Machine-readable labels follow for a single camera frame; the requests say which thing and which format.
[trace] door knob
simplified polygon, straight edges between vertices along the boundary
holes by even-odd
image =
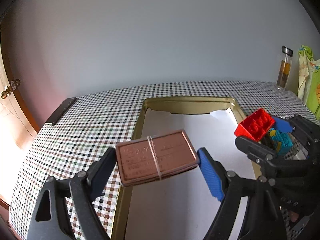
[[[5,86],[4,91],[1,92],[1,99],[6,99],[8,95],[11,95],[11,92],[16,90],[18,86],[20,86],[20,80],[15,79],[14,81],[12,80],[11,86]]]

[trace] door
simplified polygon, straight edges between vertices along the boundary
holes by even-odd
[[[0,25],[0,198],[10,204],[19,169],[39,126],[19,92],[20,81],[12,74],[4,31]]]

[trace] glass bottle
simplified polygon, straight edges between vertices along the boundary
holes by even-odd
[[[291,68],[293,50],[288,47],[282,46],[282,61],[279,71],[279,76],[277,80],[277,88],[280,91],[285,90],[285,86],[287,85],[288,76]]]

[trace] blue gripper pad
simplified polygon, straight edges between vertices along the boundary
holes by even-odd
[[[200,148],[197,153],[200,159],[199,167],[205,179],[205,182],[209,187],[211,195],[213,197],[216,197],[218,201],[221,202],[225,194],[222,190],[221,179],[212,166],[213,159],[205,148]]]
[[[290,125],[289,121],[275,115],[272,115],[271,117],[276,121],[272,126],[273,129],[283,133],[289,133],[293,131],[293,127]]]

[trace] red lego brick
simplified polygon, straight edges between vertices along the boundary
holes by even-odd
[[[235,136],[246,136],[256,142],[260,141],[276,121],[260,108],[239,123]]]

